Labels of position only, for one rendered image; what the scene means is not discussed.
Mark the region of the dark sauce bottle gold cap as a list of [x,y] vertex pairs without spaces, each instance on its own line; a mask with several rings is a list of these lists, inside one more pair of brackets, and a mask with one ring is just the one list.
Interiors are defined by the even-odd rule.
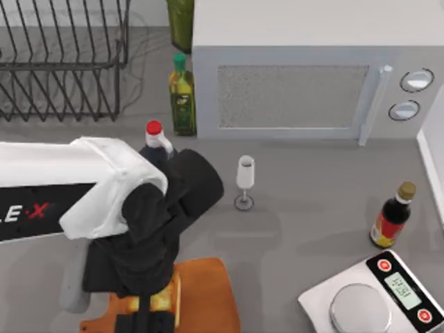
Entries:
[[416,186],[412,182],[403,182],[394,196],[385,201],[369,232],[376,246],[390,248],[395,244],[411,216],[410,204],[415,195]]

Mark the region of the wooden cutting board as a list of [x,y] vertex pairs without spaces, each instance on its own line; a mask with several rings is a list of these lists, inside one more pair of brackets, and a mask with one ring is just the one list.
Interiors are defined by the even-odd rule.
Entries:
[[[174,333],[241,333],[237,304],[228,272],[215,257],[193,259],[174,266],[181,279],[180,325]],[[127,312],[130,296],[110,293],[104,314],[82,321],[79,333],[116,333],[118,314]]]

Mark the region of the white cabinet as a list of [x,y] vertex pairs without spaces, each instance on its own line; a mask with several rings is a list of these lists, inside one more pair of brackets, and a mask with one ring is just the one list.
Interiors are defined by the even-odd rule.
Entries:
[[438,90],[418,133],[417,143],[444,229],[444,84]]

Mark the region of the olive oil bottle green cap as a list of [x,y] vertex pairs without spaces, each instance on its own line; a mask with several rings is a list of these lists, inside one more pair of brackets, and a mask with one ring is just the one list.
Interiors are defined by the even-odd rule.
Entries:
[[194,76],[187,70],[186,62],[187,57],[184,53],[174,54],[174,69],[169,76],[173,131],[178,136],[195,136]]

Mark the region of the pale microwave oven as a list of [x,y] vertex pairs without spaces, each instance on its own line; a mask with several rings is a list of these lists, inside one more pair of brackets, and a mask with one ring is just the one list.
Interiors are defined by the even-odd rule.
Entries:
[[[368,141],[415,139],[444,84],[444,0],[196,0],[192,53],[198,46],[392,49],[393,72]],[[434,82],[403,91],[403,75],[422,68]],[[409,100],[420,104],[414,118],[388,116],[393,104]]]

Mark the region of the bread slice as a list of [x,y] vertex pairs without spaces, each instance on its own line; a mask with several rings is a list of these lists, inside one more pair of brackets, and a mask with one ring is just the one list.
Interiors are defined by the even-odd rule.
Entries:
[[139,296],[130,296],[126,310],[129,313],[145,312],[149,314],[169,314],[173,316],[173,326],[180,325],[181,279],[177,270],[170,282],[160,292],[151,295],[148,303],[142,304]]

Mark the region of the microwave knob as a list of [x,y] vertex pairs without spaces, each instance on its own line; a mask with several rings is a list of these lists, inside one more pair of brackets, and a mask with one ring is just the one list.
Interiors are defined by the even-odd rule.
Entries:
[[394,121],[408,121],[420,112],[420,104],[409,100],[393,104],[388,110],[388,116]]
[[426,68],[409,71],[400,80],[400,87],[408,93],[421,92],[434,82],[434,73]]

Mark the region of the dark bottle red cap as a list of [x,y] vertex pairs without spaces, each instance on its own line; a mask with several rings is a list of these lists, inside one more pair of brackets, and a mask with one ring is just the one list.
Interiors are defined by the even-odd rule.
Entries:
[[146,124],[145,145],[139,154],[150,163],[157,165],[166,162],[177,153],[172,143],[164,134],[160,121],[151,120]]

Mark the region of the clear wine glass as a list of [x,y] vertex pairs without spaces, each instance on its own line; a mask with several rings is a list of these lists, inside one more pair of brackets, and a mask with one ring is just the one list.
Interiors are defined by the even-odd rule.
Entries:
[[243,155],[239,158],[237,167],[236,184],[240,194],[234,200],[234,206],[239,211],[249,211],[253,208],[255,202],[248,191],[255,184],[255,160],[249,155]]

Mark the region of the white kitchen scale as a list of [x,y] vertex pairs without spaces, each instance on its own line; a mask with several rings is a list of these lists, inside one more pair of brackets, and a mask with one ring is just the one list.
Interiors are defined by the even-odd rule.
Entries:
[[393,250],[304,291],[315,333],[444,333],[444,309]]

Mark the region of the microwave door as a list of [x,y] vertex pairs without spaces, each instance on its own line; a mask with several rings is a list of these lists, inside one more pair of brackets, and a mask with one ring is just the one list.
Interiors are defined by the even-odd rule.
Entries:
[[375,46],[198,46],[198,137],[359,139],[394,57]]

